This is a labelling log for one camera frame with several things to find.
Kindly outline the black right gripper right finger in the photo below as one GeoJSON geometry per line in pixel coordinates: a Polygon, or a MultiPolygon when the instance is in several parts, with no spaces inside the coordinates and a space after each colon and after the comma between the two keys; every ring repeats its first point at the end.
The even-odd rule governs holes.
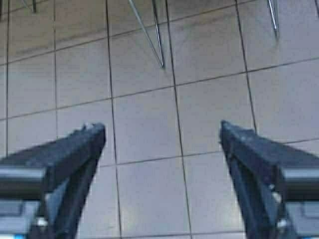
{"type": "Polygon", "coordinates": [[[246,238],[318,238],[318,157],[225,120],[219,138],[246,238]]]}

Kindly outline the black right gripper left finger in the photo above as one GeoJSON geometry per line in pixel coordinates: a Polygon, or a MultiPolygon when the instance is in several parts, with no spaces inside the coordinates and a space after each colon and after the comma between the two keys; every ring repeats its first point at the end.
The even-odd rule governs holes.
{"type": "Polygon", "coordinates": [[[0,160],[0,236],[73,239],[106,143],[102,123],[0,160]]]}

